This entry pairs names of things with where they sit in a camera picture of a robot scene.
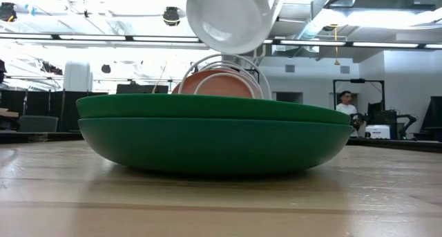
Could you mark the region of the shallow green plate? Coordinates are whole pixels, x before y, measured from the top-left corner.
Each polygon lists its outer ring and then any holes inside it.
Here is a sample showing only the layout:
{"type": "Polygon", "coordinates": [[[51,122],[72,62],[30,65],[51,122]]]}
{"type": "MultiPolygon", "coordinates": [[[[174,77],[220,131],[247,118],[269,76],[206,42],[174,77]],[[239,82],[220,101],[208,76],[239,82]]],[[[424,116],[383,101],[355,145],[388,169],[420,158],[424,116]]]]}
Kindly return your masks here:
{"type": "Polygon", "coordinates": [[[81,119],[177,117],[289,122],[350,123],[350,116],[327,108],[243,97],[182,94],[116,94],[76,101],[81,119]]]}

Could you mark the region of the orange plate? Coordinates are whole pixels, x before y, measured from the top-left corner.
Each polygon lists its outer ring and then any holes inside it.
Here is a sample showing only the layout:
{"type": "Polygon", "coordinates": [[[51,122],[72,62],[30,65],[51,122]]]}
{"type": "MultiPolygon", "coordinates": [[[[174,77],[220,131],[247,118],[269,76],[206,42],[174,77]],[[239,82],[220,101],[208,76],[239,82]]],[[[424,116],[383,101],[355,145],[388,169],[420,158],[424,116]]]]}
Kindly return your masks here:
{"type": "Polygon", "coordinates": [[[239,79],[234,78],[240,77],[250,86],[253,91],[254,98],[262,99],[262,93],[260,92],[258,85],[252,81],[246,75],[240,74],[237,71],[222,70],[222,69],[212,69],[204,70],[192,75],[189,75],[184,81],[184,87],[182,89],[182,94],[194,94],[196,88],[207,77],[218,73],[231,73],[231,76],[223,75],[213,77],[198,89],[197,95],[217,95],[217,96],[227,96],[227,97],[246,97],[252,98],[252,94],[245,83],[241,82],[239,79]]]}

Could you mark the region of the black metal stand frame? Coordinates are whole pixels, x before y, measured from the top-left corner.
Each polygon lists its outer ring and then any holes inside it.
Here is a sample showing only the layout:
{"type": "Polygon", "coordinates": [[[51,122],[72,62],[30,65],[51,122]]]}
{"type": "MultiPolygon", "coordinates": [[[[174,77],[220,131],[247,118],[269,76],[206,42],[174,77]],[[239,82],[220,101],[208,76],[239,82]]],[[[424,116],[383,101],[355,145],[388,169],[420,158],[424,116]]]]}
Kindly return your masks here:
{"type": "Polygon", "coordinates": [[[340,97],[336,93],[336,83],[337,82],[349,82],[352,84],[365,84],[370,83],[374,88],[376,88],[382,95],[381,102],[385,109],[385,82],[383,80],[372,80],[372,79],[334,79],[333,80],[333,96],[334,96],[334,110],[336,110],[336,105],[340,103],[340,97]]]}

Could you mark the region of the white round column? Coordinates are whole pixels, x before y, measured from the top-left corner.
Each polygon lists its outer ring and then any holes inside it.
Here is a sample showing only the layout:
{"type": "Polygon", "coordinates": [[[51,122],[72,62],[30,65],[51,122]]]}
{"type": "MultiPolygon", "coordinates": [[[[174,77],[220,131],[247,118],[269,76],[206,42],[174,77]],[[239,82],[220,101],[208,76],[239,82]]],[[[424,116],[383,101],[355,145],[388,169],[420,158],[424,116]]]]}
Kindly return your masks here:
{"type": "Polygon", "coordinates": [[[88,61],[67,61],[64,68],[63,89],[75,92],[93,90],[93,72],[88,61]]]}

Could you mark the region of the person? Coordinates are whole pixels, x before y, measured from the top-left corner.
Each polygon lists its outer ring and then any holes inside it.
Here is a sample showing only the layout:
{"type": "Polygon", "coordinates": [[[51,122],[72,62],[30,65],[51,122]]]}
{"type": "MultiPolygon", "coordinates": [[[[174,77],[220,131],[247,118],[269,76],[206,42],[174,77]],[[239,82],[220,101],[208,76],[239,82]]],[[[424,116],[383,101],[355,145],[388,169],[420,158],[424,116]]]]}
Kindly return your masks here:
{"type": "MultiPolygon", "coordinates": [[[[336,110],[350,115],[352,113],[357,113],[356,107],[351,103],[352,100],[352,93],[350,91],[343,91],[339,95],[340,97],[340,103],[336,105],[336,110]]],[[[358,137],[358,131],[356,131],[353,127],[353,132],[351,134],[353,138],[358,137]]]]}

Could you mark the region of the deep green bowl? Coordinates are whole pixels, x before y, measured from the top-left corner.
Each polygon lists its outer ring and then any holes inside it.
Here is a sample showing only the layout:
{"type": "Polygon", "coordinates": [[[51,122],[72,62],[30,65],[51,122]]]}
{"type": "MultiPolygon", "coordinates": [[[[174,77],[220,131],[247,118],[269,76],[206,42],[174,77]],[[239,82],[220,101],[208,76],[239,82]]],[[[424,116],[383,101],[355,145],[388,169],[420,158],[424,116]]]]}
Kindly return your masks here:
{"type": "Polygon", "coordinates": [[[294,173],[334,158],[349,125],[275,120],[110,117],[80,119],[83,138],[124,166],[198,176],[294,173]]]}

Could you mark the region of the grey office chair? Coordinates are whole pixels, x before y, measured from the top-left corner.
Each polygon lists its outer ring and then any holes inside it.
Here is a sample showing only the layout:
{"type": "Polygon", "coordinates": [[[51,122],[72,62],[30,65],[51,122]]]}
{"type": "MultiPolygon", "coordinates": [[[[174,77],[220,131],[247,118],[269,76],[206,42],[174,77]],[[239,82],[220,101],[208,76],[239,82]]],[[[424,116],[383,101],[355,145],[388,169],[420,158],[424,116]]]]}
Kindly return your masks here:
{"type": "Polygon", "coordinates": [[[18,132],[54,133],[57,131],[59,118],[42,115],[23,115],[19,118],[18,132]]]}

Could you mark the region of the smooth silver air duct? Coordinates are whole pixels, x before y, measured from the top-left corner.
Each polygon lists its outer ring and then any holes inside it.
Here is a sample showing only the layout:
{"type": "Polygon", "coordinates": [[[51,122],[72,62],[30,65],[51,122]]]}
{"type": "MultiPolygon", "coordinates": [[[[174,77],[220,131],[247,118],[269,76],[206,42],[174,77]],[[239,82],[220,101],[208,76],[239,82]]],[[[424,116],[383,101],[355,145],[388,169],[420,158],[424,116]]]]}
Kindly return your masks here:
{"type": "Polygon", "coordinates": [[[355,0],[313,0],[310,16],[296,39],[312,40],[326,26],[338,25],[344,21],[344,14],[338,10],[352,8],[355,0]]]}

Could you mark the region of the black monitor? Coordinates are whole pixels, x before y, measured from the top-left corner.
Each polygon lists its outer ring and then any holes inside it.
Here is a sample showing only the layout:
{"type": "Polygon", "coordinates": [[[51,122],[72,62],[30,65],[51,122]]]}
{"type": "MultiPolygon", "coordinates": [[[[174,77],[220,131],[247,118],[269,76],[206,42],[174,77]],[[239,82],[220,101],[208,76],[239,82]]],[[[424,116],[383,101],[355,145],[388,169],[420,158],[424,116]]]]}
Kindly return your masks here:
{"type": "Polygon", "coordinates": [[[368,104],[367,124],[387,125],[396,123],[397,111],[394,109],[384,109],[383,102],[368,104]]]}
{"type": "Polygon", "coordinates": [[[139,85],[139,84],[118,84],[117,94],[129,93],[164,93],[169,92],[169,87],[165,85],[139,85]]]}

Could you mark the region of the black aluminium table frame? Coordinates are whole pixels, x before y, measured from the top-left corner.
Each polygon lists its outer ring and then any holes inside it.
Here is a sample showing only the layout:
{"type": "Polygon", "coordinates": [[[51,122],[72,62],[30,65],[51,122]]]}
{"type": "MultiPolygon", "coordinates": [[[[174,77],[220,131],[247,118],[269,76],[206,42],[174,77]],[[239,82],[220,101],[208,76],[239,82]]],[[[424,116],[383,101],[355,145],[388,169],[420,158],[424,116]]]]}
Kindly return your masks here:
{"type": "MultiPolygon", "coordinates": [[[[83,140],[80,133],[17,133],[0,131],[0,144],[18,144],[31,142],[61,142],[83,140]]],[[[407,151],[422,151],[442,153],[442,142],[412,141],[412,140],[372,140],[351,138],[347,141],[350,146],[369,146],[384,149],[399,149],[407,151]]]]}

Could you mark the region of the black slanted panel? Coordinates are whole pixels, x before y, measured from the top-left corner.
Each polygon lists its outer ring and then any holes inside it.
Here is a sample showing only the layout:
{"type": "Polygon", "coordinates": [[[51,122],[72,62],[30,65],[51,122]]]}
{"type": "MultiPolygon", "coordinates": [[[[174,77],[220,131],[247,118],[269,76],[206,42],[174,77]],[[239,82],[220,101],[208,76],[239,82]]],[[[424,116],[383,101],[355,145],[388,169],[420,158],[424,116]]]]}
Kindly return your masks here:
{"type": "Polygon", "coordinates": [[[421,133],[425,133],[429,139],[442,142],[442,96],[431,96],[421,133]]]}

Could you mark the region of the black ceiling device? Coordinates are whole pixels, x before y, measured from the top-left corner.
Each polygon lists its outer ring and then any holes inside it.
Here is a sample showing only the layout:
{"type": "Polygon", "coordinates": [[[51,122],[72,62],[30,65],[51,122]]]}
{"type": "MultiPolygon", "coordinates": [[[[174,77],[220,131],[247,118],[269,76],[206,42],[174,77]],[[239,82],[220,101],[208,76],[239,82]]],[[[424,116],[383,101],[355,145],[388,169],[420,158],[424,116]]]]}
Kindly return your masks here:
{"type": "Polygon", "coordinates": [[[178,26],[180,23],[180,16],[176,7],[166,7],[162,18],[167,26],[178,26]]]}
{"type": "Polygon", "coordinates": [[[12,22],[15,19],[17,19],[15,4],[9,2],[2,2],[0,4],[0,20],[6,22],[12,22]]]}

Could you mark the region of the white printer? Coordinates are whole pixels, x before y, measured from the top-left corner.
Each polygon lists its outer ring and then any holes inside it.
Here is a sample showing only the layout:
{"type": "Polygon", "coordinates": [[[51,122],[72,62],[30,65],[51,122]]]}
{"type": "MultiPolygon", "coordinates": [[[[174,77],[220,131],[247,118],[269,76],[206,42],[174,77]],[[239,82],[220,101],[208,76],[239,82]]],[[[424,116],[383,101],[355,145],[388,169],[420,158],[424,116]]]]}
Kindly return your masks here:
{"type": "Polygon", "coordinates": [[[369,139],[390,140],[390,126],[385,124],[367,125],[365,127],[365,137],[369,139]]]}

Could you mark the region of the black partition screen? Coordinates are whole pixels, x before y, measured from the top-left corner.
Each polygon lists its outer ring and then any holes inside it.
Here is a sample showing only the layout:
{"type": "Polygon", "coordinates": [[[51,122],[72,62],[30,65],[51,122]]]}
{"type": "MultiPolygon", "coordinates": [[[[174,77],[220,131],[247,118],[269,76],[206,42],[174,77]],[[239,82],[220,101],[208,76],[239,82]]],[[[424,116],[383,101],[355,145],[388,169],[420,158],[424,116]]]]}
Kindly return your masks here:
{"type": "Polygon", "coordinates": [[[52,116],[58,118],[57,130],[78,131],[79,113],[76,101],[83,97],[106,93],[75,91],[9,91],[0,90],[0,107],[22,115],[52,116]]]}

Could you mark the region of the white plate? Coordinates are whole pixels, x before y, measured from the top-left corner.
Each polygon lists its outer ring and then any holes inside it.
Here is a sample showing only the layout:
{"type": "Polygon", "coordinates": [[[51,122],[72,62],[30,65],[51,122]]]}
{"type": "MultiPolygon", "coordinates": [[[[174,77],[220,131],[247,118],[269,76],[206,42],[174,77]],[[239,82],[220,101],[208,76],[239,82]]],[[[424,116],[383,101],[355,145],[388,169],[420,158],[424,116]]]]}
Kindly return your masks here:
{"type": "Polygon", "coordinates": [[[256,49],[273,23],[269,0],[186,0],[186,16],[204,44],[228,54],[256,49]]]}

